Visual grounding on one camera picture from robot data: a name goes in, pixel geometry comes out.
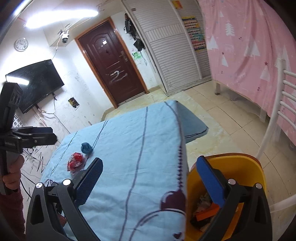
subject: floor tile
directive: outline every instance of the floor tile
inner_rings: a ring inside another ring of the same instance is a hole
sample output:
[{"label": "floor tile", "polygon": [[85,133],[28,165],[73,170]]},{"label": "floor tile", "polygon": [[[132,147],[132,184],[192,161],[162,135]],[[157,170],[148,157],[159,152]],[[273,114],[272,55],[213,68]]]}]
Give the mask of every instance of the floor tile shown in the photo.
[{"label": "floor tile", "polygon": [[[255,156],[257,154],[259,146],[243,129],[239,129],[230,136],[244,153],[251,156]],[[261,163],[262,168],[264,168],[269,163],[269,159],[265,154],[263,154],[259,162]]]},{"label": "floor tile", "polygon": [[274,203],[288,198],[289,194],[286,186],[273,164],[269,162],[266,167],[263,168],[263,171],[266,178],[267,189]]},{"label": "floor tile", "polygon": [[198,104],[200,104],[200,106],[205,110],[210,110],[216,106],[216,104],[197,92],[195,95],[191,96],[191,98],[194,99]]},{"label": "floor tile", "polygon": [[153,92],[151,92],[148,95],[150,95],[153,98],[153,101],[155,103],[163,102],[163,101],[165,101],[168,98],[166,96],[166,94],[161,89],[158,89],[156,91],[153,91]]},{"label": "floor tile", "polygon": [[[265,131],[267,129],[268,123],[263,123],[259,118],[255,118],[250,123],[245,125],[243,129],[252,137],[252,139],[261,146]],[[275,146],[276,143],[269,142],[264,150],[267,157],[272,160],[279,152],[278,148]]]},{"label": "floor tile", "polygon": [[274,201],[272,200],[268,190],[266,190],[266,198],[269,206],[274,204]]},{"label": "floor tile", "polygon": [[280,177],[282,178],[289,195],[296,193],[296,160],[290,161],[282,152],[271,160]]},{"label": "floor tile", "polygon": [[224,111],[219,107],[214,107],[207,111],[224,129],[231,135],[236,132],[241,127],[229,117]]},{"label": "floor tile", "polygon": [[252,121],[250,115],[248,115],[245,110],[239,108],[231,100],[218,105],[218,107],[226,114],[228,114],[233,120],[235,120],[235,122],[238,123],[241,127]]},{"label": "floor tile", "polygon": [[201,155],[210,156],[228,152],[242,152],[223,127],[190,96],[180,92],[170,96],[169,99],[179,101],[209,127],[205,136],[186,144],[189,168]]},{"label": "floor tile", "polygon": [[153,104],[153,103],[154,103],[154,99],[153,99],[151,93],[142,95],[134,100],[131,100],[131,101],[119,106],[114,111],[111,111],[110,113],[108,113],[105,117],[105,120],[108,120],[114,116],[122,115],[124,113],[146,107],[146,106]]},{"label": "floor tile", "polygon": [[193,96],[198,93],[194,88],[190,88],[188,90],[185,90],[184,92],[189,96]]},{"label": "floor tile", "polygon": [[208,81],[193,88],[216,105],[222,104],[229,100],[222,95],[214,94],[214,86],[212,81]]},{"label": "floor tile", "polygon": [[281,131],[281,135],[279,137],[279,141],[275,143],[276,147],[285,154],[285,156],[290,160],[294,161],[296,159],[296,148],[291,150],[289,148],[290,140],[286,136],[286,134]]}]

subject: green drawing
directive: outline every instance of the green drawing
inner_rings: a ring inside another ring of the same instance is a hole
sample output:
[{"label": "green drawing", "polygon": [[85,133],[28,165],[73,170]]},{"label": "green drawing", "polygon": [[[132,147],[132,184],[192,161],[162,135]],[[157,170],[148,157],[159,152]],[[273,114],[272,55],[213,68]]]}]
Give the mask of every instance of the green drawing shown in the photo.
[{"label": "green drawing", "polygon": [[142,58],[140,52],[134,52],[132,55],[134,60]]}]

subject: red sleeve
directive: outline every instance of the red sleeve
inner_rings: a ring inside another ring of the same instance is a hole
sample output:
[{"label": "red sleeve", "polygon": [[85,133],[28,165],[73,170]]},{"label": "red sleeve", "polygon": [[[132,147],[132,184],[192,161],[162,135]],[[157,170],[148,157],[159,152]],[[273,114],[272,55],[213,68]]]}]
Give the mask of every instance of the red sleeve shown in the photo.
[{"label": "red sleeve", "polygon": [[0,194],[0,210],[15,234],[25,240],[25,220],[23,214],[23,197],[18,189],[11,195]]}]

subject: poster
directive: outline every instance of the poster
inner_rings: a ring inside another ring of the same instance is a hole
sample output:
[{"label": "poster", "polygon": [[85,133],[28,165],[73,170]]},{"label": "poster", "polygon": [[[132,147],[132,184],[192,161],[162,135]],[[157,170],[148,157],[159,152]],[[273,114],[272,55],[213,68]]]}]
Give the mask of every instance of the poster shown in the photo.
[{"label": "poster", "polygon": [[195,51],[206,49],[205,35],[195,16],[182,17],[183,24],[189,34]]},{"label": "poster", "polygon": [[176,9],[183,9],[180,1],[172,1]]}]

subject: security camera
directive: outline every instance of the security camera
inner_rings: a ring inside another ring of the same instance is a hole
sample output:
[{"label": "security camera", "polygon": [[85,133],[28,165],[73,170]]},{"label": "security camera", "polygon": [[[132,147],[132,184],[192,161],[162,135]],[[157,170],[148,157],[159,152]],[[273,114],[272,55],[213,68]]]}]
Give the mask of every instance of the security camera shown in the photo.
[{"label": "security camera", "polygon": [[68,38],[69,38],[69,30],[67,32],[62,32],[62,42],[65,44],[68,42]]}]

